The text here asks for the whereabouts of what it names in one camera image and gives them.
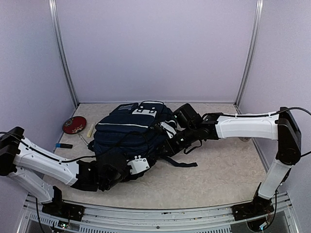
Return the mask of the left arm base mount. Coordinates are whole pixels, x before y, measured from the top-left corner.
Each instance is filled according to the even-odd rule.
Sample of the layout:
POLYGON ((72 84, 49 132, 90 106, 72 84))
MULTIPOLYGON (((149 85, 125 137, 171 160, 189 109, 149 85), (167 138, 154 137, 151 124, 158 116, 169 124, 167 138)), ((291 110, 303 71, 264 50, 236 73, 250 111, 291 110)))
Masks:
POLYGON ((85 207, 81 205, 64 202, 62 192, 56 186, 53 186, 52 201, 42 206, 43 213, 79 222, 82 221, 84 211, 85 207))

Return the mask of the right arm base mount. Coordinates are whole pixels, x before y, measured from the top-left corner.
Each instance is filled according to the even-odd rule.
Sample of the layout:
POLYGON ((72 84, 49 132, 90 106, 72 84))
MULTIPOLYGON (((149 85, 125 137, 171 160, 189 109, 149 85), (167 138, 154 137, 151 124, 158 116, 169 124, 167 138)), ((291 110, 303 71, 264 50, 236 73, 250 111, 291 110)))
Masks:
POLYGON ((258 191, 251 201, 233 205, 231 209, 235 221, 265 215, 274 211, 271 198, 265 199, 260 197, 258 191))

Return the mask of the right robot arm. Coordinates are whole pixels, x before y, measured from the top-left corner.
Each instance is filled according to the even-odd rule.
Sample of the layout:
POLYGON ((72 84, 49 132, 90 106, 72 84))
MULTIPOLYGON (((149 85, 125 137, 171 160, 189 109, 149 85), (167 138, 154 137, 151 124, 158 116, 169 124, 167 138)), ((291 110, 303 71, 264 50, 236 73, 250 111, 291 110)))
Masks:
POLYGON ((276 140, 278 150, 264 181, 259 185, 257 198, 248 205, 252 215, 258 216, 284 182, 291 168, 301 159, 301 131, 289 108, 260 115, 206 113, 199 115, 190 104, 178 108, 173 117, 181 131, 167 122, 160 127, 168 134, 166 148, 170 156, 180 151, 193 151, 192 143, 227 138, 264 138, 276 140))

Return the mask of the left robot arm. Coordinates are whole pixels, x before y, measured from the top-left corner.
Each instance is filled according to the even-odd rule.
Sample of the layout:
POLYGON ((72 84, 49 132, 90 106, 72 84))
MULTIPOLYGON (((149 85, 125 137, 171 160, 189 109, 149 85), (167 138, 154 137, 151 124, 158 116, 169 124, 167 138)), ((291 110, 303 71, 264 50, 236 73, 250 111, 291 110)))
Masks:
POLYGON ((0 174, 16 180, 58 216, 65 215, 68 205, 61 200, 61 191, 44 182, 38 172, 86 192, 110 190, 130 173, 123 154, 106 153, 90 162, 83 156, 70 160, 37 146, 23 133, 21 127, 0 133, 0 174))

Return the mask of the navy blue student backpack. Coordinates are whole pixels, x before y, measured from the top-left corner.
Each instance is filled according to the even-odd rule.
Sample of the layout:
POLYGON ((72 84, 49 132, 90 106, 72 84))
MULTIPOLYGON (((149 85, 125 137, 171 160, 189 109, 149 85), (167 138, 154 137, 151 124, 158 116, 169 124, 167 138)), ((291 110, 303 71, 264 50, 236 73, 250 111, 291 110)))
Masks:
MULTIPOLYGON (((166 120, 176 122, 173 111, 160 101, 119 105, 96 124, 88 148, 95 153, 96 160, 106 153, 119 153, 127 162, 140 155, 147 159, 150 168, 158 159, 176 167, 197 167, 197 163, 179 163, 164 154, 164 142, 169 138, 154 125, 166 120)), ((122 182, 135 180, 146 171, 135 175, 129 173, 122 182)))

